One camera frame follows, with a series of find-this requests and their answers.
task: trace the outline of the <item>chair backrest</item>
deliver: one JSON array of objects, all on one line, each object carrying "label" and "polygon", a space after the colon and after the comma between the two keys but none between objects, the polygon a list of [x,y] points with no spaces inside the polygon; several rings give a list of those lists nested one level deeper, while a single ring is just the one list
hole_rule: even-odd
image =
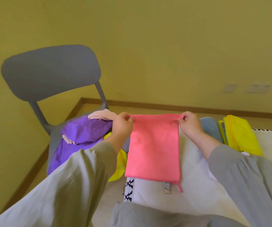
[{"label": "chair backrest", "polygon": [[1,73],[13,94],[36,102],[97,83],[101,71],[95,53],[84,45],[59,45],[7,58]]}]

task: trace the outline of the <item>gray sleeve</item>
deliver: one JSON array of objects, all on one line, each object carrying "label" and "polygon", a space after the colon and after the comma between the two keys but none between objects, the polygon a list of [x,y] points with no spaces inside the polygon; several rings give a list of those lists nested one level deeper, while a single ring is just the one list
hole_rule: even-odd
[{"label": "gray sleeve", "polygon": [[272,226],[271,161],[220,145],[210,154],[209,169],[252,227]]},{"label": "gray sleeve", "polygon": [[108,142],[79,150],[1,214],[0,226],[88,227],[116,164]]}]

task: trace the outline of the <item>person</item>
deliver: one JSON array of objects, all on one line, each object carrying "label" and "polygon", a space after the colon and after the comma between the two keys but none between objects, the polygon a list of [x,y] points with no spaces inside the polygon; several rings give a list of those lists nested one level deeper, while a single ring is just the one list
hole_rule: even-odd
[{"label": "person", "polygon": [[[272,226],[272,162],[245,156],[205,134],[191,112],[179,120],[182,132],[202,151],[209,169],[252,227]],[[123,112],[113,132],[88,150],[80,150],[29,194],[0,215],[0,226],[92,226],[91,219],[116,169],[117,154],[133,130],[133,117]],[[116,227],[239,227],[219,215],[169,213],[132,202],[115,205]]]}]

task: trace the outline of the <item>brown baseboard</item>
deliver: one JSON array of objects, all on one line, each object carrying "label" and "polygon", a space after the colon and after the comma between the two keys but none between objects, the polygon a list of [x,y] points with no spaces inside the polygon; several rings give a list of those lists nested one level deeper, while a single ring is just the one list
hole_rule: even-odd
[{"label": "brown baseboard", "polygon": [[[101,99],[82,98],[82,100],[84,103],[101,104]],[[205,107],[188,107],[188,106],[157,104],[157,103],[138,103],[138,102],[130,102],[130,101],[117,101],[117,100],[108,100],[108,104],[111,106],[121,106],[121,107],[137,107],[137,108],[147,108],[147,109],[157,109],[157,110],[167,110],[167,111],[191,111],[195,113],[205,113],[205,114],[234,115],[234,116],[243,116],[243,117],[272,119],[272,113],[267,113],[267,112],[226,110],[226,109],[214,109],[214,108],[205,108]]]},{"label": "brown baseboard", "polygon": [[[71,118],[74,118],[78,111],[81,109],[83,105],[83,98],[80,98],[77,104],[74,106],[74,108],[71,110],[70,114],[67,116],[66,120],[69,120]],[[24,194],[30,187],[31,183],[35,179],[36,175],[40,171],[40,169],[43,167],[45,162],[48,160],[49,155],[49,145],[45,148],[43,153],[40,155],[36,163],[33,165],[31,170],[28,172],[22,183],[19,185],[17,190],[14,192],[12,197],[9,199],[9,201],[6,203],[6,205],[3,207],[2,211],[0,212],[0,215],[5,212],[8,208],[13,206],[16,202],[18,202],[21,198],[23,198]]]}]

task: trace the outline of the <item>hand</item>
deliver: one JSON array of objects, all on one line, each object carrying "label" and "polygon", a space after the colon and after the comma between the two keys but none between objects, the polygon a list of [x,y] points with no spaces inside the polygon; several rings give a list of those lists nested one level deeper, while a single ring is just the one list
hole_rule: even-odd
[{"label": "hand", "polygon": [[189,139],[193,140],[196,136],[204,133],[201,128],[201,123],[195,114],[186,111],[182,115],[184,119],[179,118],[179,125],[183,134]]},{"label": "hand", "polygon": [[120,113],[113,121],[112,135],[120,136],[124,140],[130,137],[133,130],[134,117],[127,112]]}]

